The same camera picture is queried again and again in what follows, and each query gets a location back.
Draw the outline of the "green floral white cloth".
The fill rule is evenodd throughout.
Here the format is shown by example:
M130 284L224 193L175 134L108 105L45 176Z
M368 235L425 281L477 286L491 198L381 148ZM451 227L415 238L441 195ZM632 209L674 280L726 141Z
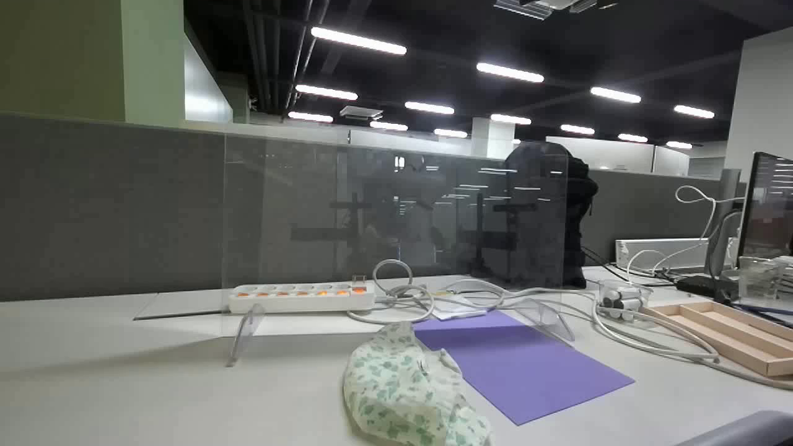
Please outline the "green floral white cloth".
M462 397L462 371L429 348L410 323L387 323L358 344L341 371L351 423L398 446L491 446L491 423Z

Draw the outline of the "clear acrylic screen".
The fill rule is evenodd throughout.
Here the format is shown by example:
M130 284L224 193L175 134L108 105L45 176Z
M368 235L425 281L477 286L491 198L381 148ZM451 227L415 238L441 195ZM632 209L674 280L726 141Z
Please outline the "clear acrylic screen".
M415 274L514 284L506 159L234 141L222 155L222 281L348 280L398 257Z

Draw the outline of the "white power strip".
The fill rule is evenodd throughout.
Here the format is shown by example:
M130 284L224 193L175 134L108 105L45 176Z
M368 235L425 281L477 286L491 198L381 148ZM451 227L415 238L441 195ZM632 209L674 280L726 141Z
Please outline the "white power strip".
M224 305L233 314L255 311L348 311L368 310L374 290L367 281L237 284Z

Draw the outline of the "purple paper sheet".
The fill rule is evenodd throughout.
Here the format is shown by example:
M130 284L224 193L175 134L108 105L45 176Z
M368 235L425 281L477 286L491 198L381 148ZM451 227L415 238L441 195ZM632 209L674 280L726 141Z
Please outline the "purple paper sheet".
M462 379L514 426L632 383L632 377L503 311L415 323L429 348L446 348Z

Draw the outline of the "white power adapter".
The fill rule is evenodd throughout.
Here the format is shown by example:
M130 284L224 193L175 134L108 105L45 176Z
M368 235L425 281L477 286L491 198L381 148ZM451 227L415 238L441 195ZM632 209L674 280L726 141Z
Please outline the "white power adapter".
M643 306L643 290L621 284L621 286L604 286L596 310L610 318L633 318L637 311Z

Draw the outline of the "computer monitor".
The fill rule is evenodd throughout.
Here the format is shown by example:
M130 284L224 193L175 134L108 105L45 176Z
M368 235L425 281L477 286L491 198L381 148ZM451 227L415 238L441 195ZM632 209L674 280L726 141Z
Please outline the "computer monitor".
M741 218L741 255L778 257L793 252L793 160L756 150Z

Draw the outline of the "wooden tray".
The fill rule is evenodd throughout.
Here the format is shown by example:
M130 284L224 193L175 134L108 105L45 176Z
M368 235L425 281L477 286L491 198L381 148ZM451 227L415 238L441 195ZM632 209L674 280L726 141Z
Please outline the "wooden tray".
M711 341L726 358L771 379L793 377L793 328L718 301L677 301L652 306Z

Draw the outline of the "grey partition wall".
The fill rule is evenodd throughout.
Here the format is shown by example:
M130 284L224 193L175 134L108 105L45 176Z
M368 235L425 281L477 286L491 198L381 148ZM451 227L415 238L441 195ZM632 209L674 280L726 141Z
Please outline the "grey partition wall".
M0 296L83 296L229 286L222 281L222 155L216 131L0 119ZM697 235L704 202L680 176L592 171L585 263L617 238Z

